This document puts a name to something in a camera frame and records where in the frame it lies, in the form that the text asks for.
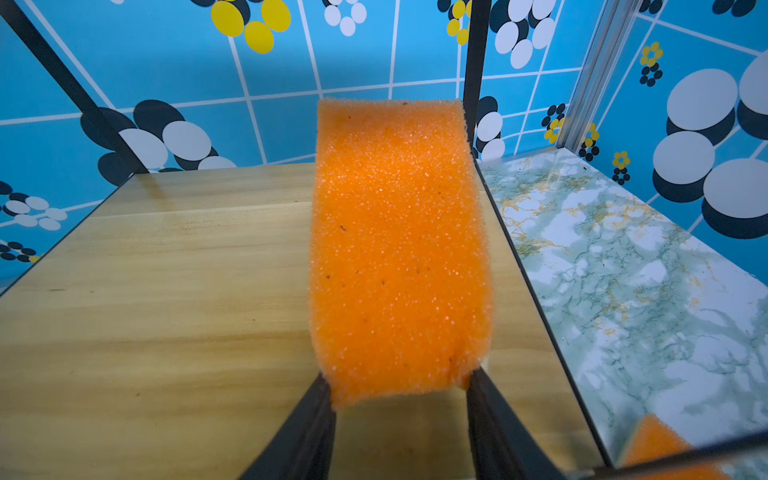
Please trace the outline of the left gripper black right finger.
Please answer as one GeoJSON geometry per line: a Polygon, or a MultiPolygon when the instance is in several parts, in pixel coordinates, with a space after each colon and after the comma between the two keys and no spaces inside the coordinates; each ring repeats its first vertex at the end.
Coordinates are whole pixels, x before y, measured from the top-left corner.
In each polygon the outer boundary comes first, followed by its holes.
{"type": "Polygon", "coordinates": [[[466,391],[469,441],[478,479],[563,479],[484,369],[466,391]]]}

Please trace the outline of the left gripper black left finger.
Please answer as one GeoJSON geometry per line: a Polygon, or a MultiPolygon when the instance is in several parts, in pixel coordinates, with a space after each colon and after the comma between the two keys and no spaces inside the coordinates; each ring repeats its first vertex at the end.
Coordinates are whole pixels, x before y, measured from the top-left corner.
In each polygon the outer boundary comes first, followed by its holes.
{"type": "Polygon", "coordinates": [[[318,374],[295,408],[239,479],[327,479],[336,413],[331,389],[318,374]]]}

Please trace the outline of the orange sponge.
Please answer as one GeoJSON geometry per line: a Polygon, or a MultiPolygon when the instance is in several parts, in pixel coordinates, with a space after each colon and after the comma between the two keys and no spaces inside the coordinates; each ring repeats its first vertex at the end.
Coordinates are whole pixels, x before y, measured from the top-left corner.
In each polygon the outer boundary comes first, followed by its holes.
{"type": "Polygon", "coordinates": [[[318,105],[310,334],[331,404],[466,387],[493,325],[459,101],[318,105]]]}
{"type": "MultiPolygon", "coordinates": [[[[692,446],[656,415],[647,414],[636,424],[619,454],[618,464],[627,467],[691,450],[692,446]]],[[[730,480],[720,467],[704,464],[646,476],[646,479],[730,480]]]]}

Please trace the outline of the orange sponge front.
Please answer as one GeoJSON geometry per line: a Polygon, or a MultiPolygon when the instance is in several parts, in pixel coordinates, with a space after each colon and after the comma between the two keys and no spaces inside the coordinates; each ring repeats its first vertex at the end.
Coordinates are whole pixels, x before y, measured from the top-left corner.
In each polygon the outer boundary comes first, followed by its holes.
{"type": "Polygon", "coordinates": [[[331,404],[466,387],[493,325],[459,101],[318,105],[310,334],[331,404]]]}

